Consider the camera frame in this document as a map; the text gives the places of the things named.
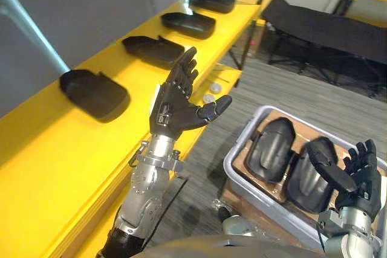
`cable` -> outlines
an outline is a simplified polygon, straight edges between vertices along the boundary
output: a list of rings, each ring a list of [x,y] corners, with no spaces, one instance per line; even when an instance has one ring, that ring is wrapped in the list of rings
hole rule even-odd
[[[181,190],[184,188],[184,186],[186,185],[186,183],[188,182],[189,178],[184,178],[183,179],[184,182],[181,184],[180,188],[177,190],[176,194],[174,195],[174,197],[171,199],[171,201],[168,203],[168,205],[166,206],[164,212],[161,214],[161,216],[158,218],[158,221],[156,223],[156,226],[155,228],[153,229],[153,232],[152,234],[149,236],[149,238],[146,240],[146,242],[144,243],[143,245],[143,248],[141,249],[141,251],[144,251],[145,247],[147,246],[147,244],[152,240],[153,238],[153,235],[156,233],[156,230],[157,230],[157,227],[159,226],[159,224],[161,223],[161,220],[163,219],[163,217],[165,216],[166,212],[168,211],[169,207],[172,205],[172,203],[174,202],[174,200],[177,198],[178,194],[181,192]]]
[[[316,224],[316,230],[317,230],[317,234],[319,235],[322,251],[324,251],[324,253],[325,253],[324,242],[322,241],[322,238],[321,238],[320,225],[318,223]]]

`plastic storage bin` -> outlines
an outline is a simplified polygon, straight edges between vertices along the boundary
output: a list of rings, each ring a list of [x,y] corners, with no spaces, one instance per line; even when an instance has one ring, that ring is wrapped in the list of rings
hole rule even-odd
[[[282,226],[284,229],[286,229],[289,233],[294,235],[296,238],[299,239],[299,241],[304,244],[306,247],[309,247],[310,249],[321,249],[321,245],[319,242],[319,237],[317,235],[317,231],[315,227],[312,227],[310,224],[306,223],[296,215],[294,215],[292,212],[288,211],[286,208],[278,204],[276,201],[272,200],[269,196],[267,196],[264,192],[260,191],[260,189],[256,188],[254,185],[249,183],[246,179],[244,179],[241,175],[239,175],[232,167],[233,160],[238,156],[239,152],[243,149],[245,146],[247,140],[250,138],[252,133],[256,130],[258,124],[260,124],[263,119],[265,119],[266,116],[272,111],[277,110],[291,118],[296,119],[297,121],[300,121],[307,126],[315,129],[318,132],[321,132],[322,134],[325,134],[330,140],[339,145],[343,148],[349,149],[351,147],[355,147],[355,145],[350,144],[346,142],[343,139],[340,139],[339,137],[336,137],[329,132],[326,132],[322,129],[319,129],[316,126],[313,126],[312,124],[309,124],[300,118],[297,118],[291,114],[286,113],[283,110],[280,110],[274,106],[262,106],[259,107],[258,110],[255,112],[253,117],[247,122],[244,129],[242,130],[241,134],[239,135],[238,139],[235,141],[235,144],[230,149],[228,154],[226,155],[223,163],[224,170],[227,174],[227,176],[230,179],[230,185],[231,188],[240,196],[242,196],[244,199],[249,201],[252,205],[254,205],[258,210],[262,211],[266,216],[268,216],[270,219],[276,221],[280,226]],[[380,158],[377,159],[378,166],[382,168],[383,170],[387,169],[387,163],[384,160],[381,160]],[[384,206],[384,208],[381,209],[381,211],[384,211],[384,217],[387,217],[387,206]],[[385,219],[379,219],[378,229],[381,229],[381,231],[378,231],[378,236],[383,241],[386,241],[387,239],[387,230],[384,223]],[[382,248],[380,250],[380,257],[384,257],[383,252],[385,248]]]

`black curved object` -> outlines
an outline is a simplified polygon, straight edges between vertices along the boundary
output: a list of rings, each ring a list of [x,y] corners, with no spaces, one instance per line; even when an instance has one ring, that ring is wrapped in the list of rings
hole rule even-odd
[[[333,188],[317,172],[309,154],[316,157],[311,148],[318,148],[319,158],[337,164],[337,155],[332,141],[327,137],[319,137],[305,145],[294,171],[291,173],[287,184],[287,196],[299,208],[318,214],[328,207]]]
[[[220,13],[228,13],[233,10],[235,0],[189,0],[189,5],[202,7]]]
[[[128,53],[145,62],[171,69],[175,61],[184,53],[184,47],[161,36],[152,39],[147,36],[129,36],[122,40]]]
[[[296,138],[293,123],[285,117],[271,121],[256,137],[246,158],[246,166],[257,178],[281,181],[290,161]]]
[[[129,105],[127,90],[102,73],[74,69],[61,75],[59,85],[70,101],[101,122],[116,119]]]
[[[186,15],[181,12],[166,13],[161,16],[163,25],[176,30],[187,36],[197,39],[207,39],[215,29],[214,18],[193,12],[192,15]]]

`floor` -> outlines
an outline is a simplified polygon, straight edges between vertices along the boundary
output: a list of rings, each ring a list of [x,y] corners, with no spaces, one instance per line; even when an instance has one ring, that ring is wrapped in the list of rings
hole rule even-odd
[[[225,57],[222,63],[232,61]],[[259,106],[277,106],[350,143],[372,138],[378,156],[386,159],[385,102],[270,66],[260,59],[247,59],[231,96],[230,108],[208,125],[186,160],[184,174],[190,180],[166,213],[149,247],[221,232],[212,202],[219,197],[226,180],[223,158]],[[180,185],[181,181],[174,181],[166,193],[167,202]]]

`robotic hand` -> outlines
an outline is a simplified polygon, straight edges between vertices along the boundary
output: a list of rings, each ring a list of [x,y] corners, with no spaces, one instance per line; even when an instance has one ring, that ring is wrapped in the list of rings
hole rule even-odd
[[[142,251],[143,243],[160,216],[161,200],[169,184],[169,171],[181,171],[175,141],[185,130],[214,121],[231,104],[225,95],[216,102],[200,106],[189,103],[192,83],[198,75],[193,70],[196,48],[187,50],[160,86],[149,118],[152,138],[143,141],[143,154],[137,156],[131,188],[97,257],[127,258]]]
[[[152,134],[177,140],[184,130],[214,121],[231,104],[228,95],[202,108],[189,103],[192,83],[198,75],[197,70],[192,71],[196,65],[192,59],[196,52],[194,47],[187,50],[161,85],[149,119]]]
[[[351,148],[351,158],[344,158],[345,170],[331,163],[319,152],[310,149],[310,161],[320,175],[339,195],[335,209],[319,215],[319,225],[326,236],[328,257],[372,258],[381,241],[371,232],[371,223],[380,210],[381,176],[377,170],[376,147],[372,140]]]

